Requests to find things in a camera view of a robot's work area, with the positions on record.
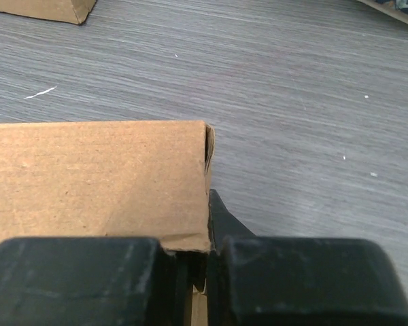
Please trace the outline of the small cardboard box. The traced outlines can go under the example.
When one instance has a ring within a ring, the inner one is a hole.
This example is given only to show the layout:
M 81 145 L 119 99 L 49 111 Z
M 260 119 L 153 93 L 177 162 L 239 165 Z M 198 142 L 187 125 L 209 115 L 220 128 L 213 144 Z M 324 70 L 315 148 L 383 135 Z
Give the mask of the small cardboard box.
M 196 120 L 0 124 L 0 243 L 155 238 L 186 258 L 204 325 L 214 138 Z

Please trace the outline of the large cardboard box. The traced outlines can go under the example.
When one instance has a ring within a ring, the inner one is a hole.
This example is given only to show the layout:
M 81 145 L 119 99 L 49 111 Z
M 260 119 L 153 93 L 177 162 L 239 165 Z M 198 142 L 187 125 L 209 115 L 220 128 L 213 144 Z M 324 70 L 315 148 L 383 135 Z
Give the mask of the large cardboard box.
M 0 0 L 0 12 L 80 25 L 85 22 L 96 2 L 97 0 Z

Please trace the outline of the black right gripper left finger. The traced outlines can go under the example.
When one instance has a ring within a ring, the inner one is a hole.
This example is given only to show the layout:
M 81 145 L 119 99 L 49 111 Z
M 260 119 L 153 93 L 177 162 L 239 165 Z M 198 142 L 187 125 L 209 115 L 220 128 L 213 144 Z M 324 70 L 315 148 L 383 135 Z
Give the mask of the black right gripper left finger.
M 186 258 L 155 238 L 0 243 L 0 325 L 189 325 L 191 308 Z

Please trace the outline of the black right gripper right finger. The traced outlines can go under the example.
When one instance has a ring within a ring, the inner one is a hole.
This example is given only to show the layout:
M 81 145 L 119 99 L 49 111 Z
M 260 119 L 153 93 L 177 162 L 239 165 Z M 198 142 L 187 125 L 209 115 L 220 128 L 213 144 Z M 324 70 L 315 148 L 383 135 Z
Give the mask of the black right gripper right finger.
M 390 256 L 362 238 L 257 236 L 209 194 L 209 325 L 408 325 Z

